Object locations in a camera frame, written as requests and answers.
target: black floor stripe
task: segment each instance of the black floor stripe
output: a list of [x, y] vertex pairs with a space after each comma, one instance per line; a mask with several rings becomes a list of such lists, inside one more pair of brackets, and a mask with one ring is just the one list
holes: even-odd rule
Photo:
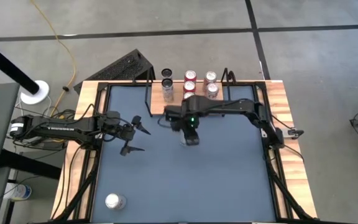
[[258, 28], [258, 31], [259, 32], [292, 32], [292, 31], [349, 30], [349, 29], [358, 29], [358, 25], [307, 26], [307, 27], [267, 27], [267, 28]]
[[260, 61], [260, 65], [262, 67], [262, 73], [266, 80], [270, 80], [269, 69], [267, 68], [267, 62], [265, 58], [264, 48], [262, 47], [262, 41], [260, 41], [254, 10], [252, 9], [251, 1], [250, 0], [245, 0], [245, 1], [247, 4], [248, 16], [249, 16], [249, 21], [251, 23], [252, 33], [254, 35], [256, 51], [258, 53], [258, 58]]
[[[164, 30], [164, 31], [145, 31], [145, 32], [121, 32], [104, 34], [75, 34], [59, 35], [61, 40], [73, 39], [95, 39], [112, 37], [152, 37], [165, 35], [192, 35], [192, 34], [237, 34], [252, 32], [251, 28], [222, 28], [222, 29], [197, 29], [197, 30]], [[28, 41], [28, 40], [54, 40], [54, 35], [30, 36], [30, 37], [0, 37], [0, 42], [9, 41]]]

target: white container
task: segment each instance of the white container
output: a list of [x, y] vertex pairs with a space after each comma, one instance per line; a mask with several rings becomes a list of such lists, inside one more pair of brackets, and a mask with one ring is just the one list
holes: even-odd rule
[[120, 210], [125, 207], [127, 199], [118, 194], [109, 194], [106, 197], [106, 206], [109, 209]]
[[7, 183], [4, 199], [26, 200], [30, 197], [32, 189], [28, 185]]

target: soda can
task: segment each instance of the soda can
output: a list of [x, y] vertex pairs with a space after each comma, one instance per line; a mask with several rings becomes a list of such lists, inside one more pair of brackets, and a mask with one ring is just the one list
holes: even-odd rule
[[109, 209], [120, 210], [125, 207], [127, 199], [118, 194], [109, 194], [106, 197], [106, 206]]
[[204, 85], [203, 85], [203, 90], [204, 91], [206, 91], [206, 86], [208, 86], [208, 84], [216, 82], [216, 77], [217, 77], [216, 73], [214, 73], [214, 72], [207, 72], [205, 74]]
[[173, 81], [169, 78], [164, 78], [161, 81], [162, 85], [162, 95], [166, 102], [173, 101]]
[[192, 81], [187, 81], [183, 85], [183, 94], [186, 94], [188, 92], [195, 93], [196, 92], [196, 84]]
[[183, 95], [183, 99], [185, 100], [185, 99], [187, 99], [187, 98], [189, 98], [189, 97], [191, 97], [191, 96], [193, 96], [193, 95], [194, 95], [193, 92], [187, 92], [187, 93], [185, 93], [185, 94]]
[[210, 83], [206, 86], [206, 97], [208, 99], [216, 99], [218, 96], [219, 87], [216, 83]]
[[172, 79], [172, 70], [170, 70], [169, 68], [164, 68], [161, 71], [161, 75], [162, 75], [163, 78]]
[[192, 81], [193, 83], [197, 82], [197, 75], [195, 71], [189, 70], [185, 73], [185, 82], [187, 81]]

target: table leg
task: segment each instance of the table leg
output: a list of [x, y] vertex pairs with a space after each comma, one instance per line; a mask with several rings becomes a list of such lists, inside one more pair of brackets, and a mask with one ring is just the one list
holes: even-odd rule
[[58, 180], [60, 178], [61, 169], [44, 162], [29, 159], [25, 156], [10, 152], [3, 149], [0, 155], [0, 166], [10, 167], [35, 175], [41, 175]]

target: dark blue table surface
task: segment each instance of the dark blue table surface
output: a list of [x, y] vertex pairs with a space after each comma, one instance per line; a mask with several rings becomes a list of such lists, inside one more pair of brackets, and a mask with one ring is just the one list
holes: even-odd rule
[[[137, 131], [123, 157], [122, 140], [105, 142], [91, 221], [94, 223], [274, 221], [260, 132], [241, 115], [200, 119], [200, 145], [183, 146], [178, 133], [157, 124], [144, 105], [144, 87], [114, 86], [110, 110], [131, 121], [142, 117], [152, 135]], [[253, 99], [249, 86], [231, 88], [232, 99]], [[127, 205], [109, 210], [108, 194]]]

